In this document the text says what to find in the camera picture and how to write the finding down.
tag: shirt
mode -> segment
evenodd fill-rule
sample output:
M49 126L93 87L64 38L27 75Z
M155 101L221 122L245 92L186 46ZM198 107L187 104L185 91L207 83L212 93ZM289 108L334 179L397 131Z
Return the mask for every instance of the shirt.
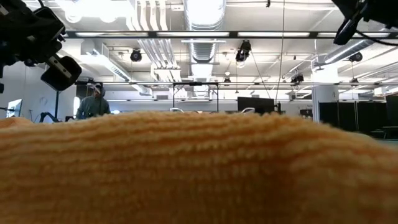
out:
M109 103L105 99L95 98L94 96L88 96L81 101L80 107L77 110L77 119L86 119L92 116L110 114Z

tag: desk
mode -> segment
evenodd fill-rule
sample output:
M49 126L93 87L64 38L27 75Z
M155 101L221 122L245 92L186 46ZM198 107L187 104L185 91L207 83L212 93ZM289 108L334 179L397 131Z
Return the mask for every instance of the desk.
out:
M390 135L391 132L398 133L398 126L385 126L381 128L384 131L384 139Z

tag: monitor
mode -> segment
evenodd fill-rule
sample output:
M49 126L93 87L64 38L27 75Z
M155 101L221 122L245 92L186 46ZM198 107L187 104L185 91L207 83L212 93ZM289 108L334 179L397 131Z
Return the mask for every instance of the monitor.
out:
M12 116L21 116L22 99L14 100L8 103L7 118Z
M238 97L238 111L254 108L256 113L264 114L275 111L274 99Z

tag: black partition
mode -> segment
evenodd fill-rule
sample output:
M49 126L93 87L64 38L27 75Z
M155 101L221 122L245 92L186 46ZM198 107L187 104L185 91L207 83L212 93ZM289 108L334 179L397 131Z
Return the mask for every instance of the black partition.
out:
M398 126L398 96L386 96L387 117L391 126Z
M387 106L379 102L319 103L320 120L345 131L371 134L388 126Z
M359 132L370 133L388 125L385 103L359 102L357 109Z
M338 104L337 103L319 103L319 118L322 123L330 124L338 128Z
M355 103L339 102L339 127L345 131L357 131Z

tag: man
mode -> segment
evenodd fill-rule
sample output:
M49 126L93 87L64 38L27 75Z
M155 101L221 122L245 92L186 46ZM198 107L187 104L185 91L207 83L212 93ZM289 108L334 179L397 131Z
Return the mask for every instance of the man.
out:
M101 85L97 84L94 87L93 95L87 96L81 101L80 107L76 113L76 119L87 119L90 117L110 114L111 111L109 109L109 103L104 99L104 96L105 89L101 90Z

